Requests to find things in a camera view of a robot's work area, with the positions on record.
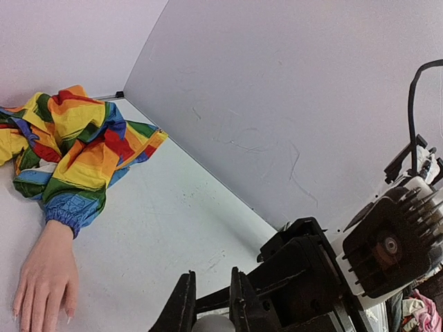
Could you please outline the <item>colourful rainbow jacket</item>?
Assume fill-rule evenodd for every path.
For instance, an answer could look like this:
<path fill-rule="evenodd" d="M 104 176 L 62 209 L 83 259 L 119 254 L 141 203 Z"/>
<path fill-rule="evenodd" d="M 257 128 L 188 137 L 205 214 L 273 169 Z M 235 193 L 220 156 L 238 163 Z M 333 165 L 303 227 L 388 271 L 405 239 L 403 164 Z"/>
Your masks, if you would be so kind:
<path fill-rule="evenodd" d="M 103 211 L 107 189 L 167 137 L 124 119 L 115 103 L 90 98 L 80 85 L 1 108 L 1 163 L 14 161 L 14 188 L 75 236 Z"/>

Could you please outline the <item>mannequin hand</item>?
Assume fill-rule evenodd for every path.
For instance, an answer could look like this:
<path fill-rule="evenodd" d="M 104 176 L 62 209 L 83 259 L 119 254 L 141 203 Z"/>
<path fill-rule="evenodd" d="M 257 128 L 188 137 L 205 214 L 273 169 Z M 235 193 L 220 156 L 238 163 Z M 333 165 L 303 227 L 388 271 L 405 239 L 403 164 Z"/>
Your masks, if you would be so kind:
<path fill-rule="evenodd" d="M 21 268 L 12 312 L 21 331 L 55 331 L 60 310 L 67 320 L 75 315 L 79 275 L 73 232 L 50 220 Z"/>

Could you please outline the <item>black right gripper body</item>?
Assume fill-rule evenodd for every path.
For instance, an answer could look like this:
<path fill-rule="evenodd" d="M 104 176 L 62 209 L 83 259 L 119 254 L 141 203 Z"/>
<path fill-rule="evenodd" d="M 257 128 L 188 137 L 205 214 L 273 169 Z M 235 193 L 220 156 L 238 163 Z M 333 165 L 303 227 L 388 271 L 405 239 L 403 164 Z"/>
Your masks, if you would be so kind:
<path fill-rule="evenodd" d="M 389 189 L 335 241 L 313 217 L 279 230 L 245 273 L 277 331 L 369 331 L 364 311 L 442 261 L 442 193 Z M 229 288 L 197 300 L 197 312 L 229 310 Z"/>

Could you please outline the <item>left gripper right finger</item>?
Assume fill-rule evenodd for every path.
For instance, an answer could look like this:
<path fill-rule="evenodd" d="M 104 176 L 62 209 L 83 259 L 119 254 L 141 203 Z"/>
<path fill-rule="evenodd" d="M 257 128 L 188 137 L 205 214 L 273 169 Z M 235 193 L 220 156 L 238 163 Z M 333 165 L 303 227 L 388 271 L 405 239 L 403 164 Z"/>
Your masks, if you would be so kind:
<path fill-rule="evenodd" d="M 229 293 L 229 319 L 236 332 L 277 331 L 248 277 L 238 267 L 231 271 Z"/>

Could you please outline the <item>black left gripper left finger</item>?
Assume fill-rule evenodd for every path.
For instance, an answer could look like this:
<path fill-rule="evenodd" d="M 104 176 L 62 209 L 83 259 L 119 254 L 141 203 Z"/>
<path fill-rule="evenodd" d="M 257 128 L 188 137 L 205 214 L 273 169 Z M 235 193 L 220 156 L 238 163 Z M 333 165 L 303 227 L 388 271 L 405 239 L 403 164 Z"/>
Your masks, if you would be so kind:
<path fill-rule="evenodd" d="M 194 271 L 182 274 L 149 332 L 191 332 L 197 320 L 196 285 Z"/>

